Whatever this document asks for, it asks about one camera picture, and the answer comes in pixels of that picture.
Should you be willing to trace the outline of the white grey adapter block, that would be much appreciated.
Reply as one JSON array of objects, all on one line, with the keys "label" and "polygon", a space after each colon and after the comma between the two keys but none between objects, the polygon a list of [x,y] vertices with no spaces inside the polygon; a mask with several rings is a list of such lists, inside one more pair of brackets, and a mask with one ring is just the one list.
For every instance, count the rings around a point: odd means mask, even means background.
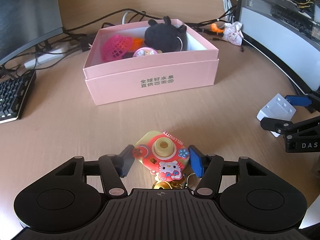
[{"label": "white grey adapter block", "polygon": [[283,96],[276,94],[257,114],[257,119],[273,118],[291,121],[296,113],[293,107]]}]

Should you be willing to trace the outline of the hello kitty toy camera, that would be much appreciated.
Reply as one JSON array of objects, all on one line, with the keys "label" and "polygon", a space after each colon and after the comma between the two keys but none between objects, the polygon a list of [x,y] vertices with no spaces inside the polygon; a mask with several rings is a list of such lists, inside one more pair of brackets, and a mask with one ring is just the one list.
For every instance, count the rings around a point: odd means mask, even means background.
[{"label": "hello kitty toy camera", "polygon": [[184,143],[164,131],[150,131],[134,146],[132,155],[159,181],[170,182],[183,178],[190,153]]}]

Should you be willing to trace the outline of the gold bell keychain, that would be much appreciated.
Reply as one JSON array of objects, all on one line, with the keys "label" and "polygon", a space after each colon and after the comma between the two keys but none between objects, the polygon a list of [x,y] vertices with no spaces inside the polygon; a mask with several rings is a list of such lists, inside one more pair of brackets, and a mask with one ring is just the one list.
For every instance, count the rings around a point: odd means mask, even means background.
[{"label": "gold bell keychain", "polygon": [[183,177],[179,180],[173,181],[160,181],[158,177],[156,177],[156,181],[152,185],[152,189],[190,189],[194,190],[200,182],[200,178],[196,176],[194,172],[189,174],[184,173]]}]

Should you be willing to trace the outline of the white pink wrapper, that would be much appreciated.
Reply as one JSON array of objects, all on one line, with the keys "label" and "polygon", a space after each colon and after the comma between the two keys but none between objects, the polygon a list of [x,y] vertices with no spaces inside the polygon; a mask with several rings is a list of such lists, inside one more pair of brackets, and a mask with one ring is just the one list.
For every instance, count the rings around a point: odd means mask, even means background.
[{"label": "white pink wrapper", "polygon": [[244,38],[242,34],[242,23],[236,21],[234,23],[225,23],[222,39],[235,46],[241,46]]}]

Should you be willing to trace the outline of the orange plastic toy piece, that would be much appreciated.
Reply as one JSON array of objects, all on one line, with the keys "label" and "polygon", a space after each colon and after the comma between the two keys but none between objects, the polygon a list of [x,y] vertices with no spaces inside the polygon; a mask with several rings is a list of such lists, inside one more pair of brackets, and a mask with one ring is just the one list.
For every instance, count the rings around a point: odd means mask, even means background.
[{"label": "orange plastic toy piece", "polygon": [[212,23],[210,25],[210,30],[216,34],[223,34],[225,29],[224,26],[222,26],[222,28],[219,28],[216,23]]}]

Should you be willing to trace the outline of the pink yellow cake toy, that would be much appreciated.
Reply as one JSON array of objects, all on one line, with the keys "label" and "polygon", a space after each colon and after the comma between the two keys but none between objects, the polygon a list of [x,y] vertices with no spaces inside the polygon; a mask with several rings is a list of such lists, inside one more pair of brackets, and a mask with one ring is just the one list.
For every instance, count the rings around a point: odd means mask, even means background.
[{"label": "pink yellow cake toy", "polygon": [[134,52],[133,57],[157,55],[157,54],[161,54],[161,53],[162,53],[161,50],[155,50],[151,47],[142,47],[142,48],[137,49]]}]

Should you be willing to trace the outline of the pink plastic strainer scoop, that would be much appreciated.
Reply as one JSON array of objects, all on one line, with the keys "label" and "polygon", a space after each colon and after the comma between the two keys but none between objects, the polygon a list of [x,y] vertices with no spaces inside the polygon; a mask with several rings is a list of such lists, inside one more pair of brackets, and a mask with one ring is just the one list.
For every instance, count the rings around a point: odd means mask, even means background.
[{"label": "pink plastic strainer scoop", "polygon": [[133,44],[133,38],[119,34],[109,38],[101,48],[101,58],[103,62],[112,62],[119,59],[129,51]]}]

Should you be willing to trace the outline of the black plush toy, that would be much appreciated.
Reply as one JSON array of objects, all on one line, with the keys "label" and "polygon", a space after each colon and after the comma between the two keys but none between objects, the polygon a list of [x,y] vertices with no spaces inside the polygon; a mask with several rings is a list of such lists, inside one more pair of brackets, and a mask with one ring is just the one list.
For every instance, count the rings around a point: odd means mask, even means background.
[{"label": "black plush toy", "polygon": [[163,23],[154,19],[148,21],[149,27],[144,34],[144,43],[163,53],[185,51],[188,46],[187,26],[182,24],[176,27],[171,23],[169,16],[163,18]]}]

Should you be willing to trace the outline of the white glass computer case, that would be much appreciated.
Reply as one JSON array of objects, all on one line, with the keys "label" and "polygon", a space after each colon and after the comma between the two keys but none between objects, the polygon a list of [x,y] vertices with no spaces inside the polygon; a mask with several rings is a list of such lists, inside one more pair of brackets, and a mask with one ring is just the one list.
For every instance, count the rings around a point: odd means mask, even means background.
[{"label": "white glass computer case", "polygon": [[319,0],[238,0],[236,20],[302,93],[319,89]]}]

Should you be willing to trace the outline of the pink cardboard box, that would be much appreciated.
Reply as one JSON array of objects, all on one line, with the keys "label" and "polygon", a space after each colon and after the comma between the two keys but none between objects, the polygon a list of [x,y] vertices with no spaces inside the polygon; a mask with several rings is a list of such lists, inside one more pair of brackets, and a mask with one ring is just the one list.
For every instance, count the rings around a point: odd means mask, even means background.
[{"label": "pink cardboard box", "polygon": [[109,38],[116,34],[142,38],[148,26],[143,21],[97,32],[83,68],[96,105],[214,84],[219,50],[191,28],[185,51],[102,61],[101,48]]}]

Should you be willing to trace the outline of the black keyboard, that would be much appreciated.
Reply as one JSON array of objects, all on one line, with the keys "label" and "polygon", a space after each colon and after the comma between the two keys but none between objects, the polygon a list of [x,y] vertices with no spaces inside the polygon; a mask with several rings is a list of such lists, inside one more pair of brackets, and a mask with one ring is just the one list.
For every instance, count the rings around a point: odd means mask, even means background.
[{"label": "black keyboard", "polygon": [[35,80],[36,72],[33,70],[15,79],[1,82],[1,124],[21,118]]}]

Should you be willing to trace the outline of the white desk power strip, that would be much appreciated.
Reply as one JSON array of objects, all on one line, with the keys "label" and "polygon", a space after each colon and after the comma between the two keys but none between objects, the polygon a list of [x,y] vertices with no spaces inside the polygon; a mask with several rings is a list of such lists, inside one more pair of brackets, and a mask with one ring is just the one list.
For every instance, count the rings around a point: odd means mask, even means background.
[{"label": "white desk power strip", "polygon": [[47,53],[37,55],[34,59],[29,59],[24,63],[24,67],[25,69],[33,69],[34,67],[42,65],[49,61],[61,59],[63,56],[66,56],[71,49],[72,47],[69,44],[64,43],[55,47],[53,50]]}]

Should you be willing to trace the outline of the black computer monitor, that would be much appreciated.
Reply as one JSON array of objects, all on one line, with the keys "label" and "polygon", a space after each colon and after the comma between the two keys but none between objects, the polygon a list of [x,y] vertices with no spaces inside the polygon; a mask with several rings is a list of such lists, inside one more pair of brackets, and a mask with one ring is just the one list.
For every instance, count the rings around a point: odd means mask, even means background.
[{"label": "black computer monitor", "polygon": [[1,64],[62,33],[58,0],[0,0]]}]

